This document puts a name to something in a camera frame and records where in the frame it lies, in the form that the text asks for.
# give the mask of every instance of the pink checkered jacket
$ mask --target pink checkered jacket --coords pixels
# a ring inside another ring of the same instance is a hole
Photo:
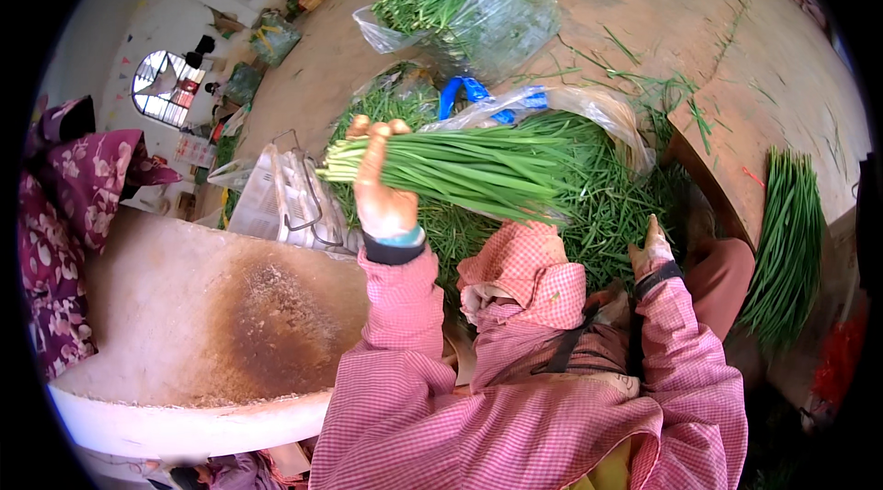
[[[696,321],[680,279],[638,305],[646,357],[636,397],[580,376],[498,381],[581,322],[572,312],[585,302],[585,273],[555,232],[504,224],[460,265],[466,285],[493,281],[518,303],[492,304],[493,323],[480,320],[470,396],[451,394],[455,373],[440,362],[436,256],[427,248],[385,266],[359,254],[372,308],[363,340],[341,357],[311,488],[557,490],[629,437],[630,488],[736,488],[748,438],[742,376]]]

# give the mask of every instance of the sleeve cuff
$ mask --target sleeve cuff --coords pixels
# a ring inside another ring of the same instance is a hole
[[[425,241],[414,246],[390,246],[382,245],[370,235],[365,236],[365,257],[376,264],[387,266],[402,266],[417,258],[426,249]]]

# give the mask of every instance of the black wristband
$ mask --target black wristband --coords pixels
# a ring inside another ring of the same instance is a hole
[[[365,233],[365,256],[371,262],[386,264],[387,266],[401,266],[417,258],[426,249],[425,241],[414,246],[390,246],[381,245]]]
[[[669,261],[662,265],[662,268],[656,270],[653,274],[647,275],[644,279],[637,282],[635,285],[635,299],[640,302],[644,300],[644,297],[650,289],[655,287],[658,283],[671,279],[672,277],[680,277],[683,279],[683,272],[677,266],[677,262]]]

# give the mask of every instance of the wooden board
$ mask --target wooden board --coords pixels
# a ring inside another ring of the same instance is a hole
[[[855,206],[858,163],[871,143],[855,80],[809,15],[791,0],[743,1],[748,7],[734,42],[695,94],[697,108],[714,126],[709,151],[687,103],[669,120],[756,247],[766,192],[750,174],[766,182],[770,146],[812,156],[830,224]]]

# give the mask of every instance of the arched window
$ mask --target arched window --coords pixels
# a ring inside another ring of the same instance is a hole
[[[154,51],[144,57],[132,78],[135,108],[151,119],[181,128],[205,75],[181,56]]]

